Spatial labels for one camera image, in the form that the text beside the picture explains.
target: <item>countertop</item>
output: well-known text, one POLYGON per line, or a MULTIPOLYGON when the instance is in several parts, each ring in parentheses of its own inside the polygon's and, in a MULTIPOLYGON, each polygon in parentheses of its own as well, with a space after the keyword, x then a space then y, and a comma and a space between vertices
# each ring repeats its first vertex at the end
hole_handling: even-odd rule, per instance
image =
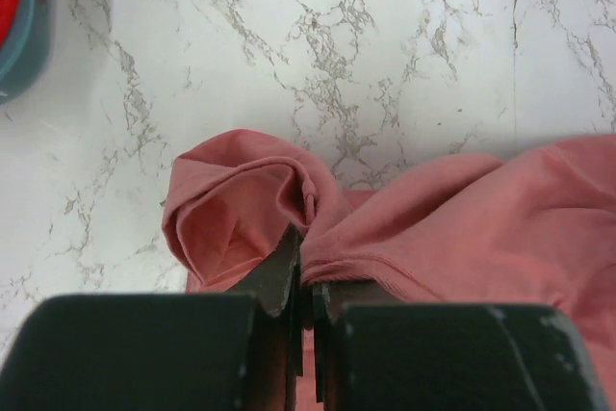
POLYGON ((49 64, 0 107, 0 357, 46 297, 182 290, 171 164, 220 132, 378 188, 616 129, 616 0, 53 1, 49 64))

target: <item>pink cloth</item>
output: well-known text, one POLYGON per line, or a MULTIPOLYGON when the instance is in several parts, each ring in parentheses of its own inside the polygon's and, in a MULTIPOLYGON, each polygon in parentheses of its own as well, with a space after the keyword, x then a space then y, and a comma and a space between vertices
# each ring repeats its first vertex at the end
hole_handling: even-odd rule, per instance
MULTIPOLYGON (((616 406, 616 136, 563 141, 508 163, 445 156, 378 192, 343 192, 314 155, 246 130, 176 159, 163 229, 190 271, 189 291, 228 289, 289 222, 305 237, 305 284, 374 279, 407 301, 560 309, 616 406)), ((307 396, 311 380, 298 382, 299 410, 320 409, 307 396)))

